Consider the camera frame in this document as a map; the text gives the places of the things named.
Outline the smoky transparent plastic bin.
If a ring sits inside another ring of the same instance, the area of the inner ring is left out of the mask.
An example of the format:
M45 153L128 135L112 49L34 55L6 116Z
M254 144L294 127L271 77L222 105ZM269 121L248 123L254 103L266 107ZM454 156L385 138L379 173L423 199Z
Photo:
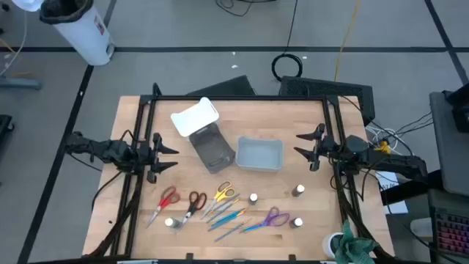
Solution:
M211 174L227 168L235 159L235 151L225 140L215 122L192 133L189 140Z

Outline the white paper sheet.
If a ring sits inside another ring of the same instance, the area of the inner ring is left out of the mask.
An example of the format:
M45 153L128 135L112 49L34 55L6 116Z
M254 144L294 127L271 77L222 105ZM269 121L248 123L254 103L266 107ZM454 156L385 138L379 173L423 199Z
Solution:
M382 191L399 185L398 177L394 172L377 171L375 172L375 176L379 180ZM390 205L384 205L383 208L385 210L386 215L408 213L405 201L395 202Z

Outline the white computer mouse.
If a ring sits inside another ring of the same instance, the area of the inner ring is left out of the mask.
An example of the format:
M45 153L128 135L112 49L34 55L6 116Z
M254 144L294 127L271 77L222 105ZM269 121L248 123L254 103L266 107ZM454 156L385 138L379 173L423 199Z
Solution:
M430 217L412 220L410 222L410 229L422 239L429 240L433 238L432 219Z

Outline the grey stand foot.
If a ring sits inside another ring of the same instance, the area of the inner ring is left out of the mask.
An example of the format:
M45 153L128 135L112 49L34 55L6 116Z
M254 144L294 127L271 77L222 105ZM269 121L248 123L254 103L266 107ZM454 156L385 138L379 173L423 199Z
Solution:
M16 89L42 89L42 84L30 78L8 78L0 77L0 88L16 88Z

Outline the white plastic tub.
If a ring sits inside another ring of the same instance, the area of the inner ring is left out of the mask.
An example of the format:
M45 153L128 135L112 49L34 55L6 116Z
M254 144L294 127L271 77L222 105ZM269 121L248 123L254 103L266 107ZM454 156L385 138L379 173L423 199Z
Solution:
M20 9L27 12L36 12L40 10L42 3L45 0L11 0Z

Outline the green cloth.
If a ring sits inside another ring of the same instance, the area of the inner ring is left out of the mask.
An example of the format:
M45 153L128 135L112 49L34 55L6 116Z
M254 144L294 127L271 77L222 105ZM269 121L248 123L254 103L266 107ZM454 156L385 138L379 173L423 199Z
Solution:
M368 238L356 238L346 220L340 238L333 238L334 260L337 264L375 264L370 257L378 243Z

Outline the black chair base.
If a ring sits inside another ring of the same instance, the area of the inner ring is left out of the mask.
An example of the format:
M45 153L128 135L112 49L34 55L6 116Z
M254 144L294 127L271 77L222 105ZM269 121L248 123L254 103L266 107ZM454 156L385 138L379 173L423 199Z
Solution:
M0 147L14 129L15 125L12 123L12 117L7 114L0 114Z

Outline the white plastic bin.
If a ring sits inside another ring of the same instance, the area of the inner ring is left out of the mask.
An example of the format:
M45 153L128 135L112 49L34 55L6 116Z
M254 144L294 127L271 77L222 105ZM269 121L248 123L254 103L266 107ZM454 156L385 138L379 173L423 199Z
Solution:
M171 113L171 121L182 137L189 137L203 127L217 122L219 113L209 98L202 97L198 103L179 113Z

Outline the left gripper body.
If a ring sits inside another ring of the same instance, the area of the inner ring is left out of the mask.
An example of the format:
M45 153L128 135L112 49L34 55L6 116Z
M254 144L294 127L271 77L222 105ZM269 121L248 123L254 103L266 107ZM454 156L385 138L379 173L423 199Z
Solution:
M136 153L141 166L149 166L151 172L156 172L156 149L150 147L149 142L140 142Z

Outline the white round plant pot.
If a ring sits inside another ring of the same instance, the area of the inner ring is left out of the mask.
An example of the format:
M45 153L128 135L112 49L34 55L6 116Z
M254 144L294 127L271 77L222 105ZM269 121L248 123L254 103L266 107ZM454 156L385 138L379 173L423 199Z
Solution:
M326 235L322 240L322 249L329 259L335 258L335 253L339 248L340 240L343 237L343 232L335 232L330 235Z

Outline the white trash can black bag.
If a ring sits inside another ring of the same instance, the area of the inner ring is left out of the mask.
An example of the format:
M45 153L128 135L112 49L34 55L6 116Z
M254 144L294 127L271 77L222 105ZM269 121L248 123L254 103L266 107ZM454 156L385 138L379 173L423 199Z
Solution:
M89 65L111 61L114 41L94 0L44 0L40 21L55 28Z

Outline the black perforated computer case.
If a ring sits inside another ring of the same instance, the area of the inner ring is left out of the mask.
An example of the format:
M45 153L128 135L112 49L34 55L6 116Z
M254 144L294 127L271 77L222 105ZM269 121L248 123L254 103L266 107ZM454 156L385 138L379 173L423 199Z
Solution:
M278 92L281 96L356 96L364 125L375 119L374 96L371 86L284 76Z

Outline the red handled scissors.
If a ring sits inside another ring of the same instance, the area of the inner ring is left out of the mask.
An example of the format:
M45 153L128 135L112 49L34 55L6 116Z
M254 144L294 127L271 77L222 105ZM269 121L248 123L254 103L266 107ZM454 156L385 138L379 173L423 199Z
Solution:
M147 222L146 228L148 228L157 215L168 205L174 204L180 201L180 194L177 192L177 188L175 186L169 186L166 188L160 196L160 201L158 203L158 206L156 207L155 211L153 212L152 216Z

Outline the purple handled scissors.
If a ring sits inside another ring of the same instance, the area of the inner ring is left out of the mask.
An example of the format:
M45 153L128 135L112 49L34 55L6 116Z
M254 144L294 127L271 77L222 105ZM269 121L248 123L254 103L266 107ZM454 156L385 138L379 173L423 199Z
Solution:
M288 222L289 217L289 213L282 213L279 208L272 207L264 221L250 227L246 227L241 231L241 233L258 230L261 227L280 227Z

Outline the grey plastic bin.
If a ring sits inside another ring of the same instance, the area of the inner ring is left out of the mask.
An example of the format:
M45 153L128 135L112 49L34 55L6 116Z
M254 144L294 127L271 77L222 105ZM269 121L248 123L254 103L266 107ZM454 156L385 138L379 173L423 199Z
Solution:
M244 170L278 172L284 164L284 143L279 139L241 136L237 141L235 161Z

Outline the backlit black keyboard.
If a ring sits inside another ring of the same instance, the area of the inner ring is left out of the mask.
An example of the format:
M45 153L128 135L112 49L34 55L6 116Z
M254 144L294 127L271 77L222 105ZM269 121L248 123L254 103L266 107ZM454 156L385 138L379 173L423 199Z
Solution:
M469 216L436 211L435 244L444 253L469 258Z

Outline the black aluminium table frame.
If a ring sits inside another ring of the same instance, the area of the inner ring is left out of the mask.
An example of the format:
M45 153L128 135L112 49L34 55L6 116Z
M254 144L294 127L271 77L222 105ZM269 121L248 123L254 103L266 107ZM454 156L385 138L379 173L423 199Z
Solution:
M284 143L284 164L278 172L259 172L231 165L218 174L209 173L188 139L174 127L170 115L193 105L193 100L181 97L176 100L159 99L155 114L143 116L144 128L151 128L162 136L163 143L178 154L164 155L164 161L176 161L178 165L167 169L155 184L143 182L136 224L124 226L121 231L118 252L133 259L183 260L192 254L194 260L264 260L273 263L288 260L294 255L297 261L320 261L326 259L322 240L341 230L341 214L337 193L330 187L332 166L326 158L321 160L316 172L309 170L309 163L294 147L311 149L311 142L297 138L298 134L312 132L324 121L322 103L304 98L213 98L219 113L218 126L231 146L236 146L241 136L255 139L279 139ZM216 188L230 180L242 199L235 205L244 214L235 221L211 230L197 212L185 226L175 231L164 224L165 219L181 219L189 206L192 191L203 191L213 197ZM305 186L299 196L292 196L297 185ZM165 207L146 228L147 222L160 201L161 193L175 186L180 201ZM250 205L250 194L258 196L257 203ZM280 227L261 227L241 233L246 227L265 220L269 210L277 207L289 213L286 224ZM289 221L302 218L303 225L291 228ZM249 223L239 230L214 242L231 228L245 220Z

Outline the yellow handled scissors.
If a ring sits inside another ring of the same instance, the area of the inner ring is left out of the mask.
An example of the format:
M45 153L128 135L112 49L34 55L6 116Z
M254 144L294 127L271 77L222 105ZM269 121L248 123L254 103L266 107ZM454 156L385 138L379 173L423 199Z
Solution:
M232 188L232 182L226 180L217 187L216 195L213 197L212 202L202 214L202 219L213 209L213 207L224 199L231 198L235 195L235 190Z

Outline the black flat panel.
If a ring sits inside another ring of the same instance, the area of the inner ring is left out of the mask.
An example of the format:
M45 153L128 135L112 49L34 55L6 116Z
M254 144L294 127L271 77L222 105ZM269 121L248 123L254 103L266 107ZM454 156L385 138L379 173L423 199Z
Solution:
M243 75L190 92L187 96L245 96L255 94L248 77Z

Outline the black desktop device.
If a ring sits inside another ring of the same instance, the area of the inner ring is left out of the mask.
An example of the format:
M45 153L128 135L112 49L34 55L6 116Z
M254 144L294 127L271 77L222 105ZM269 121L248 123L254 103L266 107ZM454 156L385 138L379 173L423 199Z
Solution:
M456 91L444 90L446 101L452 106L452 114L461 133L469 133L469 83Z

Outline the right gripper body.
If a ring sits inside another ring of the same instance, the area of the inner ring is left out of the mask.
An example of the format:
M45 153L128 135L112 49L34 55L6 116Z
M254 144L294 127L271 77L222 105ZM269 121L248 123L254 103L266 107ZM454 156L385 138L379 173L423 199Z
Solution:
M346 161L346 143L337 144L332 136L324 136L319 145L319 155L338 161Z

